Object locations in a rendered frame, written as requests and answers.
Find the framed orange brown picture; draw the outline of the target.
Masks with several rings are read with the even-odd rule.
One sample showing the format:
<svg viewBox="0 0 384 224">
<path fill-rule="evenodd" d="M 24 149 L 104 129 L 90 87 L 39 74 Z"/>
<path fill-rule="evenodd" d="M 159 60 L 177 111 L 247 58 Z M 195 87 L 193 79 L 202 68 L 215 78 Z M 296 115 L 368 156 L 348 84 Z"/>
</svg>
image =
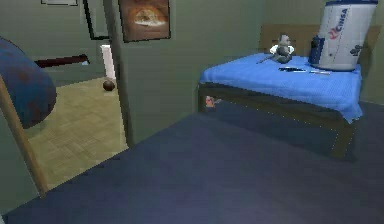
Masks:
<svg viewBox="0 0 384 224">
<path fill-rule="evenodd" d="M 118 0 L 123 41 L 170 39 L 170 0 Z"/>
</svg>

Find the bed with blue cover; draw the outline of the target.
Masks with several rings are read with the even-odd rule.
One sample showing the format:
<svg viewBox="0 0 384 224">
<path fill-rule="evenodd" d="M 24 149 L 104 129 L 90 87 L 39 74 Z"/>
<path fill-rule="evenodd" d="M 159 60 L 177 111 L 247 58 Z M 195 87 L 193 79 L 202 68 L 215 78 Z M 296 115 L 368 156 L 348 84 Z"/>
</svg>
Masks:
<svg viewBox="0 0 384 224">
<path fill-rule="evenodd" d="M 336 132 L 332 155 L 342 158 L 353 139 L 356 124 L 362 116 L 359 105 L 362 75 L 371 62 L 371 52 L 381 31 L 379 25 L 369 28 L 361 58 L 352 72 L 330 75 L 309 73 L 310 42 L 317 25 L 263 24 L 258 54 L 211 67 L 203 72 L 197 89 L 197 107 L 205 111 L 207 96 L 265 110 Z M 277 35 L 288 34 L 295 48 L 287 65 L 306 72 L 281 72 L 280 64 L 258 63 L 277 42 Z"/>
</svg>

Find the white framed picture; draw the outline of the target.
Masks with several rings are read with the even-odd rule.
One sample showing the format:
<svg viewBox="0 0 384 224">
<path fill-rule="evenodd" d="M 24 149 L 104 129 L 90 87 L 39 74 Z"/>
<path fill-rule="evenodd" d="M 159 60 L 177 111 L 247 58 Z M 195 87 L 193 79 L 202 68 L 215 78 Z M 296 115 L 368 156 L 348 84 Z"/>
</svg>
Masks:
<svg viewBox="0 0 384 224">
<path fill-rule="evenodd" d="M 78 0 L 41 0 L 41 4 L 78 6 Z"/>
</svg>

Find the white room door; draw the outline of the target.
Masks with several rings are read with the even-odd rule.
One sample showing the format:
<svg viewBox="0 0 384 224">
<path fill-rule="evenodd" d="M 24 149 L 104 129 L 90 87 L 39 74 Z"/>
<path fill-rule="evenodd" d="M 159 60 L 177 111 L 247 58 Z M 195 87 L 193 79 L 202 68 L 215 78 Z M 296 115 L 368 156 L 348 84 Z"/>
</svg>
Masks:
<svg viewBox="0 0 384 224">
<path fill-rule="evenodd" d="M 111 47 L 109 45 L 101 45 L 100 48 L 102 51 L 106 77 L 115 80 L 116 75 L 114 70 Z"/>
</svg>

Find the dark blue rounded cushion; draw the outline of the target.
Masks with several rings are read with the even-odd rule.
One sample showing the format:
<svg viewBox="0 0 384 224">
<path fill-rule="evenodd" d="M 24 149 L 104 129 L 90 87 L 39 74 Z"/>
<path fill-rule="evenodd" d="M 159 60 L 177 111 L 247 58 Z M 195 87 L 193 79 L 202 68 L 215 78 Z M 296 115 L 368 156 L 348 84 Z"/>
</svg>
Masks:
<svg viewBox="0 0 384 224">
<path fill-rule="evenodd" d="M 42 122 L 52 112 L 57 92 L 51 77 L 1 36 L 0 75 L 24 129 Z"/>
</svg>

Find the black framed picture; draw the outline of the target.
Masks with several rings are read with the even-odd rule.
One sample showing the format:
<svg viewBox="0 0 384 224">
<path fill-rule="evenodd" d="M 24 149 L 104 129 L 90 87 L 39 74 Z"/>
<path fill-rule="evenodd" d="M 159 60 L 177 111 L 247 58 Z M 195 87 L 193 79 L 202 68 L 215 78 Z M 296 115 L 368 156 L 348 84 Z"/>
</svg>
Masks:
<svg viewBox="0 0 384 224">
<path fill-rule="evenodd" d="M 103 0 L 82 0 L 91 40 L 108 40 Z"/>
</svg>

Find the light wooden post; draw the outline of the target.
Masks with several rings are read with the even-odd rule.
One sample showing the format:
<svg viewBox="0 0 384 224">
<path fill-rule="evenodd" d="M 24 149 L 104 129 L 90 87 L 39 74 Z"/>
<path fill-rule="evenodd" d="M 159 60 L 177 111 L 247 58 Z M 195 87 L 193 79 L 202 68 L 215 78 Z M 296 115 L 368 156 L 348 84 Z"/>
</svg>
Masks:
<svg viewBox="0 0 384 224">
<path fill-rule="evenodd" d="M 2 110 L 8 127 L 12 132 L 15 142 L 23 156 L 29 173 L 33 179 L 34 185 L 38 191 L 40 198 L 45 198 L 48 191 L 45 176 L 39 166 L 32 146 L 25 135 L 24 128 L 20 122 L 12 99 L 9 95 L 6 84 L 0 74 L 0 109 Z"/>
</svg>

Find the white cylinder with blue trim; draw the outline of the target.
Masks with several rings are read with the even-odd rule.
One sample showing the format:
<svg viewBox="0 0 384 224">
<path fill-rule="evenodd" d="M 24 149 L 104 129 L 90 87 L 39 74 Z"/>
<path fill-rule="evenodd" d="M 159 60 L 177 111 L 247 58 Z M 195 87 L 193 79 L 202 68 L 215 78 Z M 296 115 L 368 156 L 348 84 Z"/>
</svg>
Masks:
<svg viewBox="0 0 384 224">
<path fill-rule="evenodd" d="M 329 0 L 311 41 L 308 63 L 330 71 L 353 71 L 378 0 Z"/>
</svg>

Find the small pink object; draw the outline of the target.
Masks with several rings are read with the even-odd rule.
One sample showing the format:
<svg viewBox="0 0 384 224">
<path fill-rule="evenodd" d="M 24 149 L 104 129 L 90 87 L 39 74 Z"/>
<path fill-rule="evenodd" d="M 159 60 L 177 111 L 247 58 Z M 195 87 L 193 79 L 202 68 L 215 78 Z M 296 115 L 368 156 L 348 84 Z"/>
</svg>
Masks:
<svg viewBox="0 0 384 224">
<path fill-rule="evenodd" d="M 205 103 L 208 108 L 214 108 L 216 104 L 220 103 L 220 99 L 215 99 L 214 97 L 207 96 Z"/>
</svg>

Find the grey teddy bear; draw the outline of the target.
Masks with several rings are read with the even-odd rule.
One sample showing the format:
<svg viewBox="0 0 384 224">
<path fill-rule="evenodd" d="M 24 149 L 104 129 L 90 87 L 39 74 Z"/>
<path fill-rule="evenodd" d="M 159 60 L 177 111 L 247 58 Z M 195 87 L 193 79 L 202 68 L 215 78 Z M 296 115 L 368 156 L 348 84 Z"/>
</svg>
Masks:
<svg viewBox="0 0 384 224">
<path fill-rule="evenodd" d="M 292 59 L 293 52 L 294 48 L 291 45 L 290 37 L 286 34 L 281 34 L 278 43 L 270 48 L 270 55 L 264 57 L 258 63 L 272 60 L 280 64 L 286 64 Z"/>
</svg>

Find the dark brown low shelf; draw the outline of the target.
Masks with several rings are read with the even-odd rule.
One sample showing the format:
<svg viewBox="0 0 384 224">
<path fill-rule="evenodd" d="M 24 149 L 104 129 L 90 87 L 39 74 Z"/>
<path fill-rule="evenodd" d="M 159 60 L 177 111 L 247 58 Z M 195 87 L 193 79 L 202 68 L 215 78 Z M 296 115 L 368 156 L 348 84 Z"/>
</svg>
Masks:
<svg viewBox="0 0 384 224">
<path fill-rule="evenodd" d="M 85 54 L 35 61 L 35 63 L 40 68 L 55 67 L 55 66 L 68 65 L 68 64 L 74 64 L 74 63 L 83 63 L 83 62 L 89 62 L 88 57 Z"/>
</svg>

